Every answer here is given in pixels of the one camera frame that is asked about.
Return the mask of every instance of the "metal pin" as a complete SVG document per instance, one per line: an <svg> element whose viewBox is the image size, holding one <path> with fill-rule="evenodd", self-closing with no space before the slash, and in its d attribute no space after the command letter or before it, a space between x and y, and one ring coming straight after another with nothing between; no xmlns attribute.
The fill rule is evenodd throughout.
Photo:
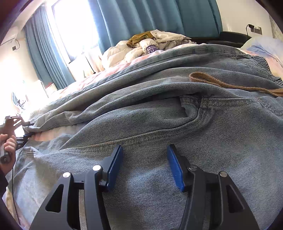
<svg viewBox="0 0 283 230"><path fill-rule="evenodd" d="M192 171L196 171L198 169L198 167L195 166L195 165L190 165L189 169L192 170Z"/></svg>
<svg viewBox="0 0 283 230"><path fill-rule="evenodd" d="M70 175L71 175L71 173L69 173L69 172L63 173L63 177L65 177L65 178L69 177Z"/></svg>
<svg viewBox="0 0 283 230"><path fill-rule="evenodd" d="M227 174L226 172L222 171L222 172L220 172L220 176L222 176L222 177L227 177L228 174Z"/></svg>
<svg viewBox="0 0 283 230"><path fill-rule="evenodd" d="M95 166L92 167L93 171L99 171L100 169L101 169L100 165L95 165Z"/></svg>

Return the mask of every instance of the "bright window light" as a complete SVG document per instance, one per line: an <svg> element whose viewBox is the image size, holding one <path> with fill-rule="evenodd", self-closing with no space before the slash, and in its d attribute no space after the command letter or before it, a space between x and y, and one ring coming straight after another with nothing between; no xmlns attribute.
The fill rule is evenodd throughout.
<svg viewBox="0 0 283 230"><path fill-rule="evenodd" d="M76 57L97 45L98 34L87 0L59 0L53 13L69 56Z"/></svg>

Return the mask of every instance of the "human hand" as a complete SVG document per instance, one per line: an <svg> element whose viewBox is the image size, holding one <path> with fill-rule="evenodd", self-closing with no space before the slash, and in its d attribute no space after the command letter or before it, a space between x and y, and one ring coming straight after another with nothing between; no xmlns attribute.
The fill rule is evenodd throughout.
<svg viewBox="0 0 283 230"><path fill-rule="evenodd" d="M4 175L10 172L16 162L16 147L17 139L12 135L8 140L8 134L0 134L0 142L6 142L3 144L5 151L9 152L11 161L8 164L2 164L0 162L0 169L3 171Z"/></svg>

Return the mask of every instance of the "blue gripper pad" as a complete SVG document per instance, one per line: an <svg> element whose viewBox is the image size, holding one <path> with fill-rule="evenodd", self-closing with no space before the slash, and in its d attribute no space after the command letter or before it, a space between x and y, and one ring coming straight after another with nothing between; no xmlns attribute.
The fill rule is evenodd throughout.
<svg viewBox="0 0 283 230"><path fill-rule="evenodd" d="M171 172L175 179L176 186L184 192L185 183L184 183L184 172L179 164L177 156L175 155L176 148L173 144L167 147L167 159L170 164Z"/></svg>
<svg viewBox="0 0 283 230"><path fill-rule="evenodd" d="M112 157L113 160L107 172L107 191L111 191L114 188L120 165L123 160L123 148L121 145L116 145L111 154L111 158Z"/></svg>

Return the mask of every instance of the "teal curtain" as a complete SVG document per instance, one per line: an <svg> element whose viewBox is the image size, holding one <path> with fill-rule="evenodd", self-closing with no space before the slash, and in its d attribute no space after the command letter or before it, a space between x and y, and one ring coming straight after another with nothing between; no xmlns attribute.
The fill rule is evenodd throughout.
<svg viewBox="0 0 283 230"><path fill-rule="evenodd" d="M40 6L25 25L29 53L39 80L64 89L75 82L52 34L44 6Z"/></svg>
<svg viewBox="0 0 283 230"><path fill-rule="evenodd" d="M158 29L187 37L218 37L215 0L88 0L104 53L121 40Z"/></svg>

